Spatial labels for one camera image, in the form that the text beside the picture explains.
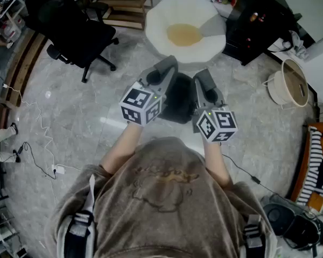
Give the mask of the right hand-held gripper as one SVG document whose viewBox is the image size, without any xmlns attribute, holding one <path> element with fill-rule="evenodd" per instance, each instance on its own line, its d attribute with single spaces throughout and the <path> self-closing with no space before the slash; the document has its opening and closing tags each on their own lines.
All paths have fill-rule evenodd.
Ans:
<svg viewBox="0 0 323 258">
<path fill-rule="evenodd" d="M 198 75 L 193 77 L 193 100 L 193 133 L 200 133 L 208 143 L 214 143 L 226 142 L 238 131 L 234 112 L 229 110 L 208 69 L 202 71 L 201 81 Z"/>
</svg>

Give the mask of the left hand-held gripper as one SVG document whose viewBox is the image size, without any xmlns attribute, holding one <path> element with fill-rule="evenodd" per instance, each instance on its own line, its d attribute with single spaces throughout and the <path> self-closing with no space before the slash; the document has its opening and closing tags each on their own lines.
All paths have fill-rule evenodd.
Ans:
<svg viewBox="0 0 323 258">
<path fill-rule="evenodd" d="M 123 118 L 137 125 L 147 125 L 157 118 L 177 72 L 178 63 L 173 55 L 142 71 L 119 102 Z"/>
</svg>

